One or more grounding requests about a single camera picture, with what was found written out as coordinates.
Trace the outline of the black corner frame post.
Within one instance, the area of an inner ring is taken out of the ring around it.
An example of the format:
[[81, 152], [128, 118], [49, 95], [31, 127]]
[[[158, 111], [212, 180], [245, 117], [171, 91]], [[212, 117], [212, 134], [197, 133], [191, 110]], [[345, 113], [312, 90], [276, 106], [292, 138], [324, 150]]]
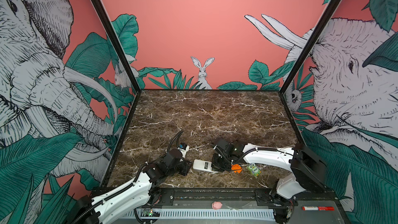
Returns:
[[319, 39], [320, 35], [324, 31], [328, 21], [332, 18], [334, 15], [336, 9], [338, 8], [339, 4], [341, 3], [342, 0], [329, 0], [329, 3], [327, 7], [325, 8], [324, 12], [322, 13], [319, 21], [317, 22], [309, 40], [305, 44], [304, 48], [302, 49], [298, 59], [296, 60], [291, 72], [289, 73], [288, 78], [284, 82], [283, 86], [279, 90], [279, 94], [284, 94], [288, 86], [291, 84], [293, 81], [295, 75], [299, 71], [299, 69], [302, 67], [303, 63], [309, 56], [309, 53], [311, 49], [314, 47], [316, 44], [317, 40]]
[[102, 1], [101, 0], [90, 0], [90, 1], [100, 19], [100, 21], [101, 21], [105, 31], [106, 31], [107, 36], [110, 39], [112, 46], [115, 49], [117, 57], [119, 58], [120, 62], [122, 63], [122, 65], [125, 69], [125, 72], [127, 73], [127, 76], [129, 78], [130, 83], [132, 84], [132, 87], [133, 87], [135, 93], [140, 94], [141, 89], [138, 85], [137, 80], [135, 79], [135, 76], [132, 73], [131, 66], [126, 59], [124, 50], [120, 43], [120, 40], [115, 32], [115, 29], [112, 25], [112, 22], [109, 19], [109, 16], [104, 8]]

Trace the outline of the black corner frame post left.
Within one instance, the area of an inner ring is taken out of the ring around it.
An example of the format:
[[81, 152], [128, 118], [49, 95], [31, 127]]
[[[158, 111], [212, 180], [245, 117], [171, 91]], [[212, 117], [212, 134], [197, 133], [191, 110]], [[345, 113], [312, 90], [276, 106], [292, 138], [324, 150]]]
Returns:
[[125, 69], [125, 72], [127, 73], [127, 76], [129, 78], [130, 83], [132, 84], [132, 87], [133, 87], [135, 93], [140, 94], [141, 89], [138, 85], [137, 80], [135, 79], [135, 76], [132, 73], [131, 66], [126, 59], [124, 50], [120, 43], [120, 40], [115, 32], [115, 29], [112, 25], [112, 22], [109, 19], [109, 16], [104, 8], [102, 1], [101, 0], [90, 0], [90, 1], [100, 19], [100, 21], [101, 21], [105, 31], [106, 31], [107, 36], [110, 39], [112, 46], [115, 49], [117, 57], [119, 58], [120, 62], [122, 63], [122, 65]]

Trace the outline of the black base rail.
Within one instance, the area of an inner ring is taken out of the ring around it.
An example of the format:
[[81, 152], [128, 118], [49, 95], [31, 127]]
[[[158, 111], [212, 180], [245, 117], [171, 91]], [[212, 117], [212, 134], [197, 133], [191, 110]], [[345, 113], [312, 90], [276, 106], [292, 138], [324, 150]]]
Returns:
[[[91, 192], [90, 197], [97, 197], [116, 189], [113, 187], [97, 188]], [[270, 188], [160, 188], [160, 200], [154, 206], [177, 206], [177, 203], [188, 201], [189, 203], [204, 203], [205, 201], [219, 201], [244, 203], [254, 202], [255, 206], [269, 208], [281, 208], [290, 206], [289, 200], [271, 201]], [[312, 193], [305, 191], [294, 196], [294, 205], [298, 201], [338, 201], [332, 191], [324, 193]]]

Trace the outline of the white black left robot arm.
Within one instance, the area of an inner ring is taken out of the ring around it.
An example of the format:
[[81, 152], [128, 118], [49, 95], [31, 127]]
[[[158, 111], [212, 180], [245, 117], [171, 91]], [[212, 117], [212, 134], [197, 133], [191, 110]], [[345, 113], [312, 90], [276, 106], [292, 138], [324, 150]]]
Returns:
[[82, 197], [68, 214], [66, 224], [112, 224], [128, 211], [157, 203], [159, 185], [169, 176], [186, 176], [192, 162], [185, 159], [188, 145], [171, 149], [153, 162], [143, 164], [136, 177], [94, 198]]

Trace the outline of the white red remote control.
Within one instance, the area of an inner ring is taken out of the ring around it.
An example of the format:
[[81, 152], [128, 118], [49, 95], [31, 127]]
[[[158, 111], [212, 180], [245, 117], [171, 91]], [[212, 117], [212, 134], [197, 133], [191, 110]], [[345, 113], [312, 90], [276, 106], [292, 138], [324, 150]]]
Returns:
[[192, 168], [197, 171], [216, 173], [216, 171], [212, 169], [212, 162], [210, 161], [195, 159]]

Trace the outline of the red white marker pen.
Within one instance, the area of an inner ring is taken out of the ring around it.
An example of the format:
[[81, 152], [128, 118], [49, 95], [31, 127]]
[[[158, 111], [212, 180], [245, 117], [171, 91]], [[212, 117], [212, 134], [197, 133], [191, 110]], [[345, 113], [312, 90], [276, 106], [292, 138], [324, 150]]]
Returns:
[[303, 211], [334, 211], [331, 206], [302, 206]]

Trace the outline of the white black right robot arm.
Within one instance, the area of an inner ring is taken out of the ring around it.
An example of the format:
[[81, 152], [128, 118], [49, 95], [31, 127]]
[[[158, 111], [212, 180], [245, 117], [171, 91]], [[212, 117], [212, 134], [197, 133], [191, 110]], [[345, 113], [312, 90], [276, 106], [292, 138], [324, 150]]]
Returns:
[[218, 138], [212, 143], [214, 168], [220, 172], [231, 171], [238, 164], [262, 164], [284, 169], [290, 174], [280, 179], [269, 193], [274, 201], [289, 200], [304, 191], [323, 193], [326, 164], [308, 146], [297, 143], [294, 147], [263, 147], [245, 142], [228, 142]]

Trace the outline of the orange toy brick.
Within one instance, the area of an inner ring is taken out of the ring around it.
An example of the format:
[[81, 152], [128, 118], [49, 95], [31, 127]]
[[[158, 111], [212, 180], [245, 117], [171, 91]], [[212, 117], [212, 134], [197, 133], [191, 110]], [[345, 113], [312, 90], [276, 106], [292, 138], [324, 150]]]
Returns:
[[241, 173], [243, 170], [242, 166], [239, 164], [233, 164], [231, 165], [231, 171], [234, 173]]

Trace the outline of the black corner frame post right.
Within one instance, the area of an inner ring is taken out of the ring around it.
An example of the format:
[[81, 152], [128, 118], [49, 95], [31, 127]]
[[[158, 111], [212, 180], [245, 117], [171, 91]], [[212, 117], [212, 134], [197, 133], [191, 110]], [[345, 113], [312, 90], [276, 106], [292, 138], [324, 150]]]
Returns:
[[293, 81], [295, 75], [299, 71], [299, 69], [302, 67], [303, 63], [309, 56], [309, 53], [311, 49], [314, 47], [316, 44], [317, 40], [319, 39], [320, 35], [324, 31], [328, 21], [332, 18], [334, 15], [336, 9], [338, 8], [339, 4], [341, 3], [342, 0], [329, 0], [329, 3], [327, 7], [325, 8], [324, 12], [322, 13], [319, 21], [317, 22], [309, 40], [305, 44], [304, 48], [302, 49], [298, 59], [296, 60], [291, 72], [289, 73], [288, 78], [284, 82], [283, 86], [279, 90], [279, 94], [284, 94], [288, 86], [291, 84]]

